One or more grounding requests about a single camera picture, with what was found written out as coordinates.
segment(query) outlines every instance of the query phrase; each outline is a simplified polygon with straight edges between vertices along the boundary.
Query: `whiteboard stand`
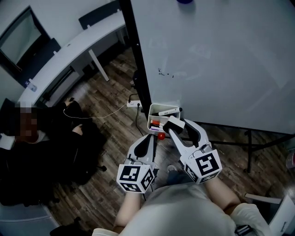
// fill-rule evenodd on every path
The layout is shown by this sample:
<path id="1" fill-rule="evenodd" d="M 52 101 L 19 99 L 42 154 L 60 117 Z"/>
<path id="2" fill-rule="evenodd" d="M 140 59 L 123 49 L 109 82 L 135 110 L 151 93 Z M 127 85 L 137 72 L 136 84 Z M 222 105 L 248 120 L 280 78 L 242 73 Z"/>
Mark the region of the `whiteboard stand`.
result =
<path id="1" fill-rule="evenodd" d="M 141 50 L 141 45 L 139 41 L 139 35 L 136 28 L 136 22 L 133 14 L 132 4 L 131 0 L 119 0 L 122 13 L 125 19 L 126 28 L 129 35 L 129 40 L 132 46 L 133 54 L 135 57 L 136 65 L 138 68 L 138 71 L 134 73 L 133 81 L 135 88 L 137 90 L 139 99 L 142 103 L 143 111 L 146 115 L 146 118 L 148 118 L 148 111 L 152 104 L 151 96 L 149 92 L 148 87 L 148 79 L 147 74 L 145 70 L 145 65 L 143 61 L 143 55 Z M 265 131 L 265 130 L 257 130 L 257 129 L 249 129 L 249 128 L 241 128 L 236 126 L 229 126 L 229 125 L 220 125 L 220 124 L 211 124 L 211 123 L 204 123 L 204 122 L 196 122 L 197 124 L 206 124 L 206 125 L 214 125 L 214 126 L 221 126 L 221 127 L 230 127 L 230 128 L 236 128 L 236 129 L 242 129 L 246 130 L 245 135 L 248 136 L 248 142 L 247 143 L 238 143 L 238 142 L 220 142 L 220 141 L 211 141 L 212 144 L 224 144 L 224 145 L 235 145 L 235 146 L 244 146 L 248 147 L 248 166 L 247 169 L 244 171 L 247 173 L 251 172 L 251 163 L 252 163 L 252 153 L 256 152 L 258 150 L 262 150 L 264 148 L 269 148 L 271 146 L 280 144 L 282 142 L 285 142 L 293 137 L 295 137 L 295 134 L 285 134 L 285 133 L 279 133 L 279 132 L 271 132 L 271 131 Z M 285 136 L 274 140 L 272 142 L 266 143 L 266 144 L 254 144 L 252 143 L 252 131 L 260 131 L 260 132 L 269 132 L 269 133 L 277 133 L 277 134 L 283 134 Z M 189 138 L 183 138 L 185 141 L 190 141 Z"/>

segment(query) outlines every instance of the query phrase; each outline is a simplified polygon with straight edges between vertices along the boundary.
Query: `small white basket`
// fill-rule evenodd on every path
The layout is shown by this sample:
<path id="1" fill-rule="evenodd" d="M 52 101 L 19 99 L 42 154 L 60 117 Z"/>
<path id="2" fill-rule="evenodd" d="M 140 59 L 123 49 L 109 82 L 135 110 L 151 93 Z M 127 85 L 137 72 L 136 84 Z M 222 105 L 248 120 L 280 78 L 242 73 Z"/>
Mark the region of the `small white basket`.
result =
<path id="1" fill-rule="evenodd" d="M 147 120 L 147 129 L 149 130 L 150 134 L 157 135 L 158 133 L 165 133 L 165 131 L 156 131 L 156 130 L 151 130 L 151 120 L 159 121 L 160 123 L 166 123 L 169 119 L 169 116 L 153 116 L 152 114 L 158 113 L 158 112 L 164 112 L 167 110 L 171 110 L 174 108 L 179 108 L 178 106 L 169 106 L 169 105 L 162 105 L 162 104 L 156 104 L 153 103 L 150 108 L 149 108 L 149 113 L 148 113 L 148 120 Z M 180 119 L 180 112 L 171 114 L 171 116 L 175 116 L 177 119 Z"/>

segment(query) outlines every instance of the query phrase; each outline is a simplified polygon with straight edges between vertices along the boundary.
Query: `marker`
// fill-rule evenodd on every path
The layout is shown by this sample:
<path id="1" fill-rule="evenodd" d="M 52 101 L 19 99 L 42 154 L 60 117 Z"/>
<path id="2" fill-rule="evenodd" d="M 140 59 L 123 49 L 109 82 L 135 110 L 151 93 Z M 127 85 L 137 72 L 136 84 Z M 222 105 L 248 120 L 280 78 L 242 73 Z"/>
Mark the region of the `marker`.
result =
<path id="1" fill-rule="evenodd" d="M 151 120 L 151 124 L 164 125 L 164 123 L 160 123 L 160 121 L 156 120 Z"/>
<path id="2" fill-rule="evenodd" d="M 164 131 L 162 128 L 158 128 L 158 127 L 151 127 L 151 130 L 156 130 L 156 131 Z"/>
<path id="3" fill-rule="evenodd" d="M 158 128 L 163 128 L 162 125 L 158 125 L 158 124 L 151 124 L 151 126 L 153 126 L 153 127 L 158 127 Z"/>
<path id="4" fill-rule="evenodd" d="M 174 109 L 163 111 L 163 112 L 153 113 L 152 116 L 165 116 L 165 115 L 181 112 L 182 110 L 183 109 L 179 107 L 179 108 L 174 108 Z"/>

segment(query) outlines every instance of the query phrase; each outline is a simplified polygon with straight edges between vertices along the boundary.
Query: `white cube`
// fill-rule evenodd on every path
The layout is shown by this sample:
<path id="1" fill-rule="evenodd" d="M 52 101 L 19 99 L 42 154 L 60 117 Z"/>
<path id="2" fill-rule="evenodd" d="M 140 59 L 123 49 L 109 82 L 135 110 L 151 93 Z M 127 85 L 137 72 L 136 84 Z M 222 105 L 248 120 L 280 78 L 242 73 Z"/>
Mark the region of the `white cube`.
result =
<path id="1" fill-rule="evenodd" d="M 119 165 L 117 183 L 125 192 L 145 193 L 154 179 L 150 165 Z"/>
<path id="2" fill-rule="evenodd" d="M 216 177 L 222 170 L 217 150 L 208 153 L 197 151 L 186 160 L 184 170 L 196 184 Z"/>

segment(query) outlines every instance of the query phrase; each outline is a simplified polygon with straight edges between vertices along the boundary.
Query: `human hand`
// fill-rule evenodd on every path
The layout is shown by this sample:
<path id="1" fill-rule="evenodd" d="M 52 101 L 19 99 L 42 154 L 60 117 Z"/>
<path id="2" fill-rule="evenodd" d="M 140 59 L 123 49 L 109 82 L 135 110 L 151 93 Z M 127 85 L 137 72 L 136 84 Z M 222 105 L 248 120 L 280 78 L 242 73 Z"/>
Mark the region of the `human hand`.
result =
<path id="1" fill-rule="evenodd" d="M 81 127 L 82 127 L 82 124 L 80 124 L 80 125 L 76 126 L 75 128 L 73 128 L 72 131 L 82 136 L 83 135 L 83 132 L 82 132 L 82 128 Z"/>
<path id="2" fill-rule="evenodd" d="M 73 98 L 67 98 L 67 99 L 65 100 L 65 105 L 66 105 L 66 107 L 68 107 L 73 101 L 74 101 Z"/>

